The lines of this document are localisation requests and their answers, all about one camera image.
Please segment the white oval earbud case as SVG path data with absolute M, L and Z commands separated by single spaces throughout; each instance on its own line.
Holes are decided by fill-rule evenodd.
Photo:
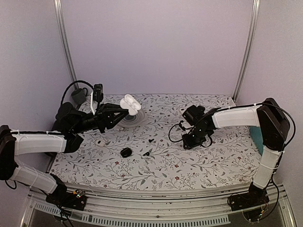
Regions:
M 120 107 L 128 110 L 128 114 L 130 116 L 135 116 L 138 114 L 139 110 L 141 110 L 142 106 L 139 102 L 130 94 L 126 94 L 120 100 Z

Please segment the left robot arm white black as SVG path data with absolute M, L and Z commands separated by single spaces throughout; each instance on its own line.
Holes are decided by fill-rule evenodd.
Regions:
M 98 129 L 101 133 L 112 129 L 127 115 L 136 115 L 141 107 L 102 104 L 91 113 L 77 110 L 71 103 L 60 106 L 54 131 L 13 131 L 7 125 L 0 127 L 0 179 L 12 180 L 38 188 L 60 205 L 70 202 L 70 194 L 55 175 L 46 174 L 33 167 L 17 163 L 15 157 L 30 153 L 73 153 L 83 142 L 80 133 Z

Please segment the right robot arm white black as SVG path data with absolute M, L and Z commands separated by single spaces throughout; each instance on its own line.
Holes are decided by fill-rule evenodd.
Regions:
M 213 108 L 208 112 L 203 106 L 192 105 L 182 111 L 182 116 L 189 124 L 187 133 L 182 135 L 184 149 L 203 146 L 206 138 L 215 130 L 248 126 L 254 141 L 259 141 L 261 160 L 255 177 L 245 195 L 248 206 L 255 206 L 263 199 L 263 192 L 272 175 L 277 170 L 285 147 L 290 143 L 288 133 L 296 126 L 291 115 L 282 109 L 275 99 L 267 98 L 256 104 Z

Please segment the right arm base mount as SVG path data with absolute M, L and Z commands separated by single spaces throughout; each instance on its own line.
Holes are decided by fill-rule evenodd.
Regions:
M 227 199 L 227 204 L 232 211 L 242 210 L 244 218 L 249 222 L 259 222 L 263 217 L 269 203 L 267 194 L 253 197 L 249 192 L 232 194 Z

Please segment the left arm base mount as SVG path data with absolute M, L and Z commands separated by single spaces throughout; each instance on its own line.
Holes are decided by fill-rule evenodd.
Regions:
M 84 211 L 87 196 L 83 190 L 75 190 L 73 192 L 54 191 L 46 196 L 46 202 L 54 204 L 59 207 L 70 208 L 74 210 Z

